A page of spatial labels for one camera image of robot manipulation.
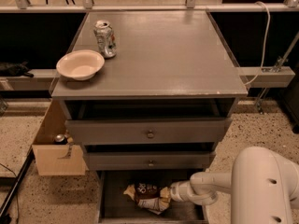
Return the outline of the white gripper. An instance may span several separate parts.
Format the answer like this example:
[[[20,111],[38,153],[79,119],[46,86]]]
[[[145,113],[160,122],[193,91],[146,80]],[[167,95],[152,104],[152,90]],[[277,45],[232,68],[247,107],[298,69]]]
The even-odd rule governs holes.
[[[160,197],[163,199],[173,199],[176,202],[188,202],[193,195],[189,181],[179,181],[172,183],[170,188],[165,187],[160,190]]]

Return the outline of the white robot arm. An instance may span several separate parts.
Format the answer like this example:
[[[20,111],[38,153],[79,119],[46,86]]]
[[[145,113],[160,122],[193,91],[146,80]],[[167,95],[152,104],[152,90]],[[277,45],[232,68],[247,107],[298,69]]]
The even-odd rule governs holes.
[[[231,195],[231,224],[293,224],[299,208],[299,165],[264,147],[247,147],[229,173],[198,172],[174,182],[175,202],[211,205],[219,192]]]

